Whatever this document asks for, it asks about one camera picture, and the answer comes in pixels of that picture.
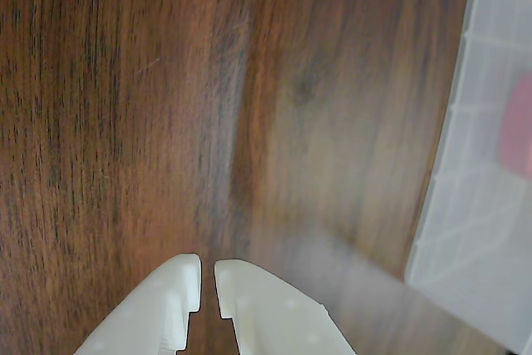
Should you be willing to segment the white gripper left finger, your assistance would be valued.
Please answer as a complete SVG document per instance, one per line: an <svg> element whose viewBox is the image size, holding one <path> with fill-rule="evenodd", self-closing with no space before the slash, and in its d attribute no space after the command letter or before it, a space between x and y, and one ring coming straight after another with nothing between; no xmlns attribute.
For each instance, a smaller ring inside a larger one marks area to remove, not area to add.
<svg viewBox="0 0 532 355"><path fill-rule="evenodd" d="M95 328L77 354L175 354L200 309L201 262L179 254L150 273Z"/></svg>

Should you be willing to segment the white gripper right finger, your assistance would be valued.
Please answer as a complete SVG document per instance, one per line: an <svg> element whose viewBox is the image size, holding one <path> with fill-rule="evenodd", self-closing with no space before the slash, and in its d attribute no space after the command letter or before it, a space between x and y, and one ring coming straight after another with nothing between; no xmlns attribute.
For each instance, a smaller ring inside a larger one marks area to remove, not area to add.
<svg viewBox="0 0 532 355"><path fill-rule="evenodd" d="M240 259L214 265L220 317L240 354L354 354L326 308L269 271Z"/></svg>

